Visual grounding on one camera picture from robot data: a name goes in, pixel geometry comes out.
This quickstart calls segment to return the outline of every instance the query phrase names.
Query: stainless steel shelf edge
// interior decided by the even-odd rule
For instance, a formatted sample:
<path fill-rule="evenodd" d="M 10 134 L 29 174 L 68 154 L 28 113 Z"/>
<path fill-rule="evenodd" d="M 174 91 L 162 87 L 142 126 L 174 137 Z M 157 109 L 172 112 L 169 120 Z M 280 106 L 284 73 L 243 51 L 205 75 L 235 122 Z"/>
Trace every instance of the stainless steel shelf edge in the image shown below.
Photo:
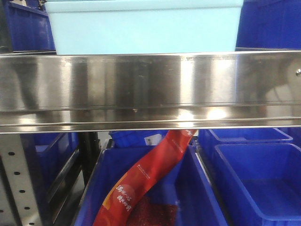
<path fill-rule="evenodd" d="M 0 133 L 300 126 L 300 68 L 301 51 L 0 56 Z"/>

